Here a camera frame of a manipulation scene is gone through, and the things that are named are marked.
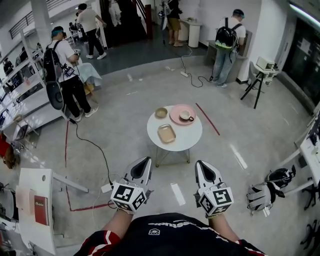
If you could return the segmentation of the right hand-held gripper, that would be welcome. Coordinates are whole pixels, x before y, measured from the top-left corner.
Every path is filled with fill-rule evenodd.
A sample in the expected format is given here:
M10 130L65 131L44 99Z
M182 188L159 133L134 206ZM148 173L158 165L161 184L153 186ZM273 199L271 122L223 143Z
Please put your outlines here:
M206 217L216 216L227 211L234 203L234 197L231 188L222 181L218 169L204 160L198 160L194 168L196 182L199 186L219 182L217 185L198 189L194 194L196 207L202 208Z

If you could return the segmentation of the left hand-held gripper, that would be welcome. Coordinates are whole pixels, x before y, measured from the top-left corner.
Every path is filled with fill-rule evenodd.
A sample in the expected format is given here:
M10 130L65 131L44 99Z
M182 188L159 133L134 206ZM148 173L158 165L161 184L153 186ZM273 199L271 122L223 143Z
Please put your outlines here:
M110 196L111 201L119 210L134 215L143 204L146 204L153 190L149 189L152 176L152 158L139 158L129 167L130 174L126 177L113 174L115 178Z

